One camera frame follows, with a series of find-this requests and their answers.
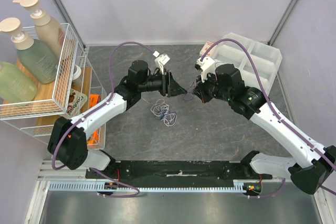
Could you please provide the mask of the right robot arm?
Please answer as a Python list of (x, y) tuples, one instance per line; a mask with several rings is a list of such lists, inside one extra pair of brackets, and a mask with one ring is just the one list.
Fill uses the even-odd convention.
[(291, 180), (301, 191), (313, 195), (335, 170), (335, 146), (325, 147), (304, 134), (255, 87), (245, 85), (233, 64), (206, 68), (196, 63), (201, 73), (193, 93), (203, 103), (218, 99), (228, 103), (237, 114), (268, 132), (291, 155), (270, 156), (251, 151), (242, 159), (241, 174), (248, 179), (268, 174)]

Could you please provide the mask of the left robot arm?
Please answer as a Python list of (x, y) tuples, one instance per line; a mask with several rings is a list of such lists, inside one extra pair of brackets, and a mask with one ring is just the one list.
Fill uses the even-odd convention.
[(96, 169), (103, 178), (111, 178), (115, 173), (114, 159), (102, 150), (88, 149), (87, 140), (100, 126), (133, 107), (143, 92), (152, 91), (164, 97), (187, 93), (173, 79), (169, 70), (162, 68), (151, 74), (147, 62), (136, 60), (129, 67), (128, 74), (105, 99), (75, 117), (58, 118), (47, 147), (52, 155), (52, 168), (58, 170), (56, 161), (60, 161), (62, 167), (70, 170), (82, 166)]

